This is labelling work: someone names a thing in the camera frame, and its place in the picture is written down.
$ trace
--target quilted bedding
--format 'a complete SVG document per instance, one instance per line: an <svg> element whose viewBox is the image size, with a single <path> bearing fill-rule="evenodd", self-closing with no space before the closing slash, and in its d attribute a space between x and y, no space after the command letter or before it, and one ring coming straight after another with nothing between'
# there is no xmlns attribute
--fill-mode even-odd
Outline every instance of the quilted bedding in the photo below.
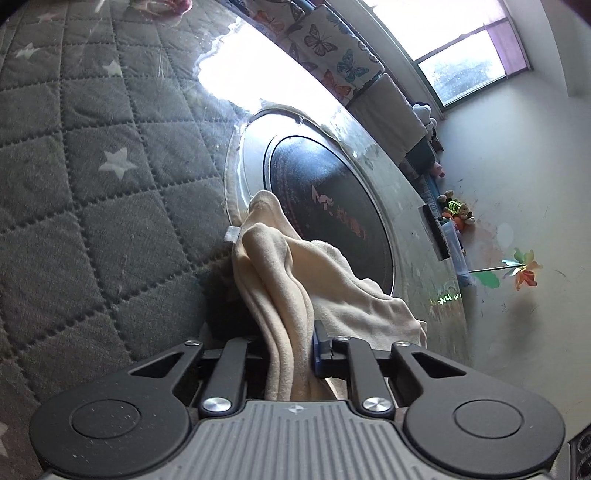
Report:
<svg viewBox="0 0 591 480"><path fill-rule="evenodd" d="M40 402L209 330L232 294L222 173L242 114L193 77L236 20L198 0L33 0L0 27L0 479Z"/></svg>

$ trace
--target glass surface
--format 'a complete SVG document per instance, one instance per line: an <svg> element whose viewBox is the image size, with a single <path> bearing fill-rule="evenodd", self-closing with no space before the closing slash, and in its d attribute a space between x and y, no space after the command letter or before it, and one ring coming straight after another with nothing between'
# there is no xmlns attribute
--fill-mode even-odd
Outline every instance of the glass surface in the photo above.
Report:
<svg viewBox="0 0 591 480"><path fill-rule="evenodd" d="M505 76L488 32L480 32L446 48L418 65L443 105Z"/></svg>
<svg viewBox="0 0 591 480"><path fill-rule="evenodd" d="M363 0L408 55L423 55L505 18L498 0Z"/></svg>

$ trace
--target white star pattern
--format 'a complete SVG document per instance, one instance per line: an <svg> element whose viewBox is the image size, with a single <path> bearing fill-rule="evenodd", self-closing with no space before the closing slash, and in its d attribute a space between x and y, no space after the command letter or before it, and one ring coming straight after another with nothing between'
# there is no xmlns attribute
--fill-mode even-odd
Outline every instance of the white star pattern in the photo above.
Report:
<svg viewBox="0 0 591 480"><path fill-rule="evenodd" d="M8 426L0 421L0 455L6 458L8 458L8 452L6 451L6 447L2 443L2 435L4 435L7 432L7 430Z"/></svg>
<svg viewBox="0 0 591 480"><path fill-rule="evenodd" d="M33 48L33 44L29 43L29 45L17 52L17 58L25 57L28 60L37 50L40 50L40 48Z"/></svg>
<svg viewBox="0 0 591 480"><path fill-rule="evenodd" d="M99 171L113 171L117 178L122 180L128 170L138 168L137 165L127 161L127 147L123 147L115 153L105 151L107 161L99 167Z"/></svg>
<svg viewBox="0 0 591 480"><path fill-rule="evenodd" d="M119 75L120 77L123 76L123 73L121 72L121 67L114 60L108 65L103 65L103 68L107 71L109 77L113 77L115 75Z"/></svg>
<svg viewBox="0 0 591 480"><path fill-rule="evenodd" d="M57 14L51 14L51 13L46 13L43 15L37 15L37 18L39 19L39 23L41 22L50 22L51 20L53 20L53 17L55 17Z"/></svg>

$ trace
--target sunlight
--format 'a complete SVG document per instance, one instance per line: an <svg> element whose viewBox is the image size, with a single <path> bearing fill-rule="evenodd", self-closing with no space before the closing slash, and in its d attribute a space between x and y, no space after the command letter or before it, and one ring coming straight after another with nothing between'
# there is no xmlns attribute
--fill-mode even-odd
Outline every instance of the sunlight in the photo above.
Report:
<svg viewBox="0 0 591 480"><path fill-rule="evenodd" d="M483 25L505 18L498 0L362 0L417 60Z"/></svg>

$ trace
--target plush bear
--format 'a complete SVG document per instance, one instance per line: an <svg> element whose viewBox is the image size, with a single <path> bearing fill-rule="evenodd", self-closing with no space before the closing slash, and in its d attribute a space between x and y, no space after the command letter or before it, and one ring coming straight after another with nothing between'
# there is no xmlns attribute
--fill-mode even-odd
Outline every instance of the plush bear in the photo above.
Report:
<svg viewBox="0 0 591 480"><path fill-rule="evenodd" d="M428 105L413 105L414 114L427 129L427 139L431 141L434 137L433 129L437 126L437 120L431 117L431 107Z"/></svg>
<svg viewBox="0 0 591 480"><path fill-rule="evenodd" d="M448 190L437 197L437 201L444 204L441 220L444 222L453 220L458 231L463 231L465 225L474 225L476 223L474 214L470 211L468 205L453 199L453 190Z"/></svg>

